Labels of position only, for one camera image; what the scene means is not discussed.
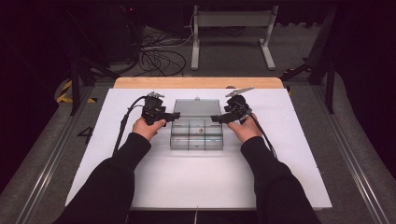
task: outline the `person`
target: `person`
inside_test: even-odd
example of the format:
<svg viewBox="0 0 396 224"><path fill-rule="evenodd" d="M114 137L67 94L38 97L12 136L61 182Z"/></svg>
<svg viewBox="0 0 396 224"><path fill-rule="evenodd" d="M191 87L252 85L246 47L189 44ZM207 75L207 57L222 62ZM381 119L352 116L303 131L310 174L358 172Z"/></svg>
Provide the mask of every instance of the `person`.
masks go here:
<svg viewBox="0 0 396 224"><path fill-rule="evenodd" d="M143 118L138 119L124 145L92 171L54 223L125 223L134 198L134 169L165 122L148 126ZM268 150L253 119L227 125L242 143L241 152L254 176L258 222L320 223L300 182Z"/></svg>

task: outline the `metal rail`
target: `metal rail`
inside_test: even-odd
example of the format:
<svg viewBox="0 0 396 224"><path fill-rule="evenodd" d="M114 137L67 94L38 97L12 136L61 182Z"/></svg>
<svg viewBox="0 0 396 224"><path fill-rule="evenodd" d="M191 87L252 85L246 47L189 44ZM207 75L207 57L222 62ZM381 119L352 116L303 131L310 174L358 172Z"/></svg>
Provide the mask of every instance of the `metal rail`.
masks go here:
<svg viewBox="0 0 396 224"><path fill-rule="evenodd" d="M329 113L327 106L324 103L325 96L323 91L319 86L312 86L312 90L317 97L322 110L326 114L327 120L332 126L332 130L338 140L340 152L346 162L349 172L355 180L356 186L358 187L370 214L373 217L374 222L377 224L389 223L381 204L379 204L378 199L375 197L375 193L373 192L373 188L371 187L369 180L361 169L351 146L344 136L336 117Z"/></svg>
<svg viewBox="0 0 396 224"><path fill-rule="evenodd" d="M55 148L53 149L51 155L49 156L49 160L45 165L43 171L41 172L40 176L38 177L37 182L25 204L23 209L21 210L20 216L17 219L17 224L22 223L29 223L32 219L35 210L37 209L38 205L40 204L41 199L47 189L50 180L55 172L56 167L64 153L65 145L67 140L72 132L78 117L81 114L81 111L84 108L84 105L88 101L89 96L91 95L93 87L85 87L83 93L81 95L81 102L82 105L76 111L74 116L71 116L66 125L64 126L64 130L62 131L61 137L59 138Z"/></svg>

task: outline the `wooden edge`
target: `wooden edge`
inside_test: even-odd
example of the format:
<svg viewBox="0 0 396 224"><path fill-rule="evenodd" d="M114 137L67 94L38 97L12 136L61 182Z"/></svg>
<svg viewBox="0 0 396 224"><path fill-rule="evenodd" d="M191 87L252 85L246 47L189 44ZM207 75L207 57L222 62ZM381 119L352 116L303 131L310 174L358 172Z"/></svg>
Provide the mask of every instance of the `wooden edge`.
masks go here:
<svg viewBox="0 0 396 224"><path fill-rule="evenodd" d="M277 77L119 77L114 89L284 89Z"/></svg>

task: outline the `hand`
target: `hand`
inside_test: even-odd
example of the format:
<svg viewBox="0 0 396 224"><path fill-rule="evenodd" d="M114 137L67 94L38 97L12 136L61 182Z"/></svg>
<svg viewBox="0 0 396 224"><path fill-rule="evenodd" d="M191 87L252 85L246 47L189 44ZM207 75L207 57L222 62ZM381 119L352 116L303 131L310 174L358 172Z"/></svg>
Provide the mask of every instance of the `hand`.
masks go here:
<svg viewBox="0 0 396 224"><path fill-rule="evenodd" d="M233 130L238 137L239 141L244 144L248 139L255 137L255 136L262 136L259 128L257 128L256 124L254 123L253 118L247 117L245 119L244 124L239 125L234 122L230 122L227 126Z"/></svg>
<svg viewBox="0 0 396 224"><path fill-rule="evenodd" d="M145 137L148 141L157 134L157 131L161 129L161 127L166 123L165 119L158 120L153 125L148 126L145 119L138 119L132 128L133 133L138 133Z"/></svg>

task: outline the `metal stand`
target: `metal stand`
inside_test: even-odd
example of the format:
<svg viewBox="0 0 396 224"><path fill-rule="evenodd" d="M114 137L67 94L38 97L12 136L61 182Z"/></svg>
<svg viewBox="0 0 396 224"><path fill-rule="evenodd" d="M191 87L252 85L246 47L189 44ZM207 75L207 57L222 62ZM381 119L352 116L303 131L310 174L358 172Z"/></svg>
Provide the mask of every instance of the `metal stand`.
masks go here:
<svg viewBox="0 0 396 224"><path fill-rule="evenodd" d="M326 44L328 43L328 37L332 29L332 22L335 17L336 7L331 7L329 12L321 25L317 39L315 40L314 46L312 47L309 56L305 59L305 63L296 69L287 69L283 76L280 78L282 81L286 81L292 77L301 74L303 71L312 69L311 76L308 81L311 85L320 84L326 73L327 84L326 84L326 106L329 112L333 114L332 110L332 94L334 85L334 64L331 56L325 55Z"/></svg>
<svg viewBox="0 0 396 224"><path fill-rule="evenodd" d="M264 39L260 39L262 53L269 70L275 70L274 60L268 49L268 42L274 28L278 6L268 11L199 11L194 7L194 42L192 47L191 69L198 69L200 41L199 27L211 26L266 26Z"/></svg>
<svg viewBox="0 0 396 224"><path fill-rule="evenodd" d="M114 79L120 77L119 75L103 67L102 65L95 63L82 56L72 60L70 63L70 69L71 69L72 92L73 92L73 108L72 108L72 112L70 113L70 116L75 115L76 111L78 110L78 107L80 106L79 79L81 78L82 82L86 86L93 86L96 82L96 79L94 78L91 72L92 67L109 77L113 77Z"/></svg>

